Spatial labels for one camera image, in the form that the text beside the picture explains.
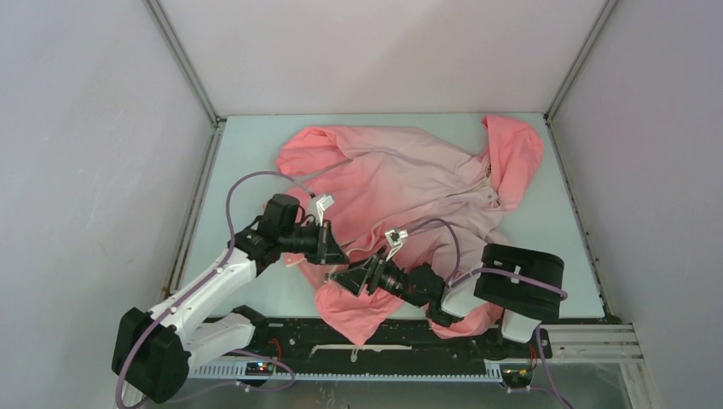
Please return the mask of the pink zip-up hooded jacket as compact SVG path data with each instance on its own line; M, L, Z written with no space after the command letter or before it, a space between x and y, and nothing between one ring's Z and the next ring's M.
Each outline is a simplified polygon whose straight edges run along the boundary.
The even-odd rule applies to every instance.
M302 204L310 193L333 196L325 216L352 262L385 245L385 231L406 228L395 264L429 263L450 278L478 268L486 245L506 242L500 223L519 207L543 159L529 124L497 115L482 123L488 145L479 154L418 128L311 126L280 149L275 164L303 177L303 187L289 190Z

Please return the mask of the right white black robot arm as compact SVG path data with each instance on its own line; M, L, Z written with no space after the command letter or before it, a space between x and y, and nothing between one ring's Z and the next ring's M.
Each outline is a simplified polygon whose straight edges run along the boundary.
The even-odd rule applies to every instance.
M469 316L474 308L494 304L503 309L495 342L508 356L521 354L542 322L559 317L564 261L553 254L508 245L487 245L481 265L446 283L431 265L410 271L398 267L380 250L338 273L332 282L360 297L382 290L422 308L432 322L450 327Z

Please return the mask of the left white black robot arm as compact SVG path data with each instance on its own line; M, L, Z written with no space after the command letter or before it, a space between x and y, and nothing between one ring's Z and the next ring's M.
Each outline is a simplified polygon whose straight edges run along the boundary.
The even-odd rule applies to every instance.
M207 318L221 301L251 283L284 253L317 265L348 263L324 213L329 194L309 202L311 222L298 221L293 196L277 193L246 228L233 231L225 250L200 276L147 311L131 308L120 320L112 360L121 383L143 393L143 402L173 398L198 367L236 349L261 354L269 344L267 318L240 306L215 322Z

